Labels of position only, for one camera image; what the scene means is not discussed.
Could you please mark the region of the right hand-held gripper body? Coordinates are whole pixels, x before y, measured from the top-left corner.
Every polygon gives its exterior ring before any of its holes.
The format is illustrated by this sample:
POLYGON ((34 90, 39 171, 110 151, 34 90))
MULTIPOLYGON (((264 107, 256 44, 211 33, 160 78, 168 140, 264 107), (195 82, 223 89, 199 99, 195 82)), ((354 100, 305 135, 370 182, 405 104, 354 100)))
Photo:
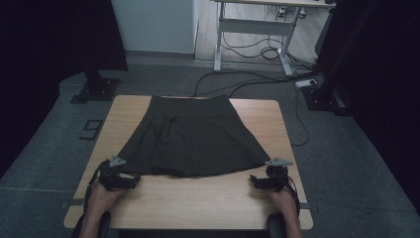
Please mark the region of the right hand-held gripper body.
POLYGON ((265 173, 269 180, 269 188, 275 191, 281 191, 285 186, 289 186, 288 166, 292 162, 274 158, 264 163, 266 165, 265 173))

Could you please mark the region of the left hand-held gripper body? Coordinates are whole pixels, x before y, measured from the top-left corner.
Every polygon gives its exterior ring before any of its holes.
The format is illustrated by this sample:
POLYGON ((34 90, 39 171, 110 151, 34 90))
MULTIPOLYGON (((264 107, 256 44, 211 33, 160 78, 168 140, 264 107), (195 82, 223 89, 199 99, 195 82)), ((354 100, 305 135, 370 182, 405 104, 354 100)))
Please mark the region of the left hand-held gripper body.
POLYGON ((99 182, 102 183, 107 190, 124 189, 125 182, 129 180, 120 176, 121 169, 127 162, 117 156, 113 156, 110 160, 105 160, 99 165, 99 182))

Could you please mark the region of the dark pleated skirt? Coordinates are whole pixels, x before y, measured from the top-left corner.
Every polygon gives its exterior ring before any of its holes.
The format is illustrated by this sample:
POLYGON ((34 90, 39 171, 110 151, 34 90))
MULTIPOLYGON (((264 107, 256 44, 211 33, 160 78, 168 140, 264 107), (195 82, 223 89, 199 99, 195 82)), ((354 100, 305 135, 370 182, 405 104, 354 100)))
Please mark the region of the dark pleated skirt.
POLYGON ((154 96, 118 157, 126 173, 181 178, 246 171, 269 160, 226 96, 154 96))

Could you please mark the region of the person's left hand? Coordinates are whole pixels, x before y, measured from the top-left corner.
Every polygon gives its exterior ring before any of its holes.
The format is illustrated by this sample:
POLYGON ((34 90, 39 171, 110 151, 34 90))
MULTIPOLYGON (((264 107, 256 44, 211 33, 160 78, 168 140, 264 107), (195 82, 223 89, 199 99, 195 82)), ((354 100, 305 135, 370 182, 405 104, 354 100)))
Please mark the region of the person's left hand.
POLYGON ((127 189, 107 190, 102 183, 96 181, 91 188, 87 213, 89 215, 102 215, 127 193, 127 189))

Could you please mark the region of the person's right hand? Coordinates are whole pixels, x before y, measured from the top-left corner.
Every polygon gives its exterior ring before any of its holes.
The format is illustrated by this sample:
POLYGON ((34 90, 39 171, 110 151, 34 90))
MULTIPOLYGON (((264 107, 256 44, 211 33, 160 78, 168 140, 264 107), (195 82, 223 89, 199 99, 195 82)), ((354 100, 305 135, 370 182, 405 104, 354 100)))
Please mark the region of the person's right hand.
POLYGON ((292 192, 284 187, 280 191, 269 190, 267 192, 274 207, 284 216, 296 216, 296 204, 292 196, 292 192))

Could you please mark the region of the grey tape strip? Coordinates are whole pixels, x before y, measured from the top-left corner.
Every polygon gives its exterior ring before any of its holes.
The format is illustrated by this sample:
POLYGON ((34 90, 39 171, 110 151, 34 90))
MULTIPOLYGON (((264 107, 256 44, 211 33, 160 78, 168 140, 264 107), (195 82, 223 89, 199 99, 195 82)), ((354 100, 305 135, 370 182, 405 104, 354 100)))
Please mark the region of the grey tape strip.
POLYGON ((71 206, 83 206, 83 204, 84 204, 84 199, 77 198, 77 199, 63 201, 59 208, 61 210, 68 210, 71 206))

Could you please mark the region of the white power strip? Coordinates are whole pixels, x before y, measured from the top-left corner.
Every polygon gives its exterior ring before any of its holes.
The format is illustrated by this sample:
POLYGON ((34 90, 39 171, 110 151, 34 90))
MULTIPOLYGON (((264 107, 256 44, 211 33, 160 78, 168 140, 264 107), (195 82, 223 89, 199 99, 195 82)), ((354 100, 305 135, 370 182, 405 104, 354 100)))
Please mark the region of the white power strip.
POLYGON ((296 88, 306 87, 306 86, 316 86, 318 82, 315 79, 306 79, 295 82, 296 88))

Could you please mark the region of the black curtain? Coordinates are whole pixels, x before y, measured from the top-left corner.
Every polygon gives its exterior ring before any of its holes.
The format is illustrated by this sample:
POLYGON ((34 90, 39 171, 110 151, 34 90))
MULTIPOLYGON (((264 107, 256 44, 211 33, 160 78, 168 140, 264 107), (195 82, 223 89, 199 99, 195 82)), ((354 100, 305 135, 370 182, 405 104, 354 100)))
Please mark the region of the black curtain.
POLYGON ((88 63, 128 69, 111 0, 0 0, 0 178, 88 63))
POLYGON ((319 63, 420 214, 420 0, 336 0, 319 63))

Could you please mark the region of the black stand with base plate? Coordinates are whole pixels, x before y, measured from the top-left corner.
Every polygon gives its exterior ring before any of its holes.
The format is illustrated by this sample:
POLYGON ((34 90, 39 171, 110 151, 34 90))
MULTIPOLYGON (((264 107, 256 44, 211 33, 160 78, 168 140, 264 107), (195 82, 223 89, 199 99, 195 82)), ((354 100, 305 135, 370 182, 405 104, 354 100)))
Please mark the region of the black stand with base plate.
POLYGON ((342 49, 344 45, 343 41, 336 39, 332 27, 332 17, 329 17, 315 45, 318 56, 315 69, 321 73, 323 82, 320 86, 305 86, 302 88, 309 110, 329 111, 336 116, 351 115, 340 93, 340 83, 337 76, 343 60, 342 49))
POLYGON ((84 69, 87 78, 80 92, 70 99, 71 104, 85 104, 87 101, 111 101, 119 86, 120 80, 104 78, 99 69, 87 64, 84 69))

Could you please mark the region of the white desk frame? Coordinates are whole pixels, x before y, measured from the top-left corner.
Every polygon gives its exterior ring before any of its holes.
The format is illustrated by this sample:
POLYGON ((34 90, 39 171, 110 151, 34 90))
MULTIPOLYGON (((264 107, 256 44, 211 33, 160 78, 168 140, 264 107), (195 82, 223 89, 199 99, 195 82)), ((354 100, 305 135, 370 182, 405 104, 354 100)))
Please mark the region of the white desk frame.
POLYGON ((283 71, 286 76, 293 76, 290 67, 288 48, 297 25, 298 15, 304 8, 334 8, 336 0, 213 0, 220 4, 219 17, 217 22, 217 42, 214 55, 214 70, 220 71, 222 64, 221 42, 224 33, 252 34, 284 36, 285 42, 277 51, 283 71), (252 4, 252 5, 274 5, 295 7, 295 13, 290 22, 269 22, 260 20, 229 19, 225 17, 224 10, 227 3, 252 4))

